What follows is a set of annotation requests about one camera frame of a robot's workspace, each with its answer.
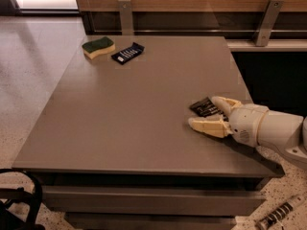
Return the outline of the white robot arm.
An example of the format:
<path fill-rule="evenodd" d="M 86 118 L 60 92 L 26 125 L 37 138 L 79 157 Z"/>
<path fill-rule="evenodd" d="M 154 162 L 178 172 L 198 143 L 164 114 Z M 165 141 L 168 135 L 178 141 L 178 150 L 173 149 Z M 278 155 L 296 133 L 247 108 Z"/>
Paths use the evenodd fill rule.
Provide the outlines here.
<path fill-rule="evenodd" d="M 193 130 L 217 138 L 231 135 L 237 143 L 271 149 L 307 170 L 307 119 L 303 116 L 220 96 L 193 103 L 190 109 L 197 114 L 188 120 Z"/>

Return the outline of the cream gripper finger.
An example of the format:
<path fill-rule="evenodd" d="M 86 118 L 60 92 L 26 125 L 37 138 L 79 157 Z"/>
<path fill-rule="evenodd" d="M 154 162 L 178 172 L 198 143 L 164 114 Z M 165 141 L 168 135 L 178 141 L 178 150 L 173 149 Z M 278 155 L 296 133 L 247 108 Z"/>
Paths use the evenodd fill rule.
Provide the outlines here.
<path fill-rule="evenodd" d="M 241 107 L 243 104 L 234 99 L 220 96 L 213 96 L 211 102 L 219 108 L 225 116 L 229 116 L 234 108 Z"/>
<path fill-rule="evenodd" d="M 229 122 L 222 116 L 194 117 L 188 120 L 190 128 L 210 136 L 225 138 L 232 134 Z"/>

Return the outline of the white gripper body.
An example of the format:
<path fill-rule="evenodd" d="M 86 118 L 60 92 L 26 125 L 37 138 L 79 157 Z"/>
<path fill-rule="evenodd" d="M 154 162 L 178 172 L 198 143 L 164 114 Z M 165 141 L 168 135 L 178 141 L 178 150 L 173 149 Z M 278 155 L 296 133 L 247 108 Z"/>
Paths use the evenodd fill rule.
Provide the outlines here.
<path fill-rule="evenodd" d="M 268 111 L 266 106 L 253 103 L 234 108 L 228 117 L 233 139 L 240 144 L 257 147 L 258 128 Z"/>

